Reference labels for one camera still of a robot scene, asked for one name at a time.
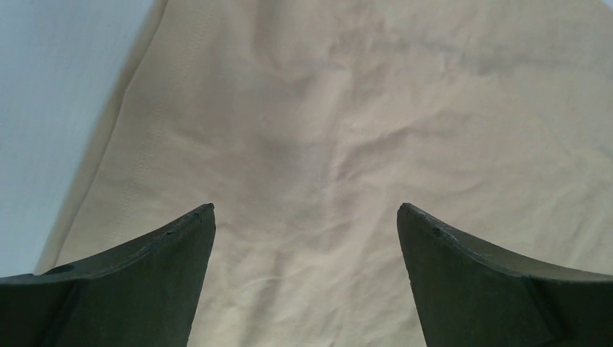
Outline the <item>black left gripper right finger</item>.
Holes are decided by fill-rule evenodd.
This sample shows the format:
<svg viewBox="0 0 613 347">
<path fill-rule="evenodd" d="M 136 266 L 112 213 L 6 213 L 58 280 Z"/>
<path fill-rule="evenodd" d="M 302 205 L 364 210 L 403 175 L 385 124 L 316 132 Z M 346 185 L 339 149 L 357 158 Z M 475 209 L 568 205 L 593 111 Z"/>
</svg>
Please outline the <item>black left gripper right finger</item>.
<svg viewBox="0 0 613 347">
<path fill-rule="evenodd" d="M 428 346 L 610 346 L 612 277 L 553 265 L 405 203 L 403 259 Z"/>
</svg>

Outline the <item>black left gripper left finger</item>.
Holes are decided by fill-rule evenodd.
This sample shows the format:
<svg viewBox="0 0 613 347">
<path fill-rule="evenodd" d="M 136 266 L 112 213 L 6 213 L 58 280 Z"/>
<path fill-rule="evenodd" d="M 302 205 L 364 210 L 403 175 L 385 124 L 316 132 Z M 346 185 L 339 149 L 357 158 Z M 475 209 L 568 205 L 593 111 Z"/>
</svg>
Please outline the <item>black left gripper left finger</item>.
<svg viewBox="0 0 613 347">
<path fill-rule="evenodd" d="M 3 346 L 185 346 L 215 238 L 205 204 L 117 247 L 1 279 Z"/>
</svg>

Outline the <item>beige t shirt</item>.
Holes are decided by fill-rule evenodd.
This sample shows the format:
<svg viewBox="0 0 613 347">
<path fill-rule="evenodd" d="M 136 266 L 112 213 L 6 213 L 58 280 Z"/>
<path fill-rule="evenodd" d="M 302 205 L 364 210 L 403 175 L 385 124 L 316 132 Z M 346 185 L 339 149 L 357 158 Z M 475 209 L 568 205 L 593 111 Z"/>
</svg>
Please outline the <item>beige t shirt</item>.
<svg viewBox="0 0 613 347">
<path fill-rule="evenodd" d="M 213 203 L 191 346 L 422 346 L 410 202 L 612 271 L 600 1 L 169 1 L 59 255 Z"/>
</svg>

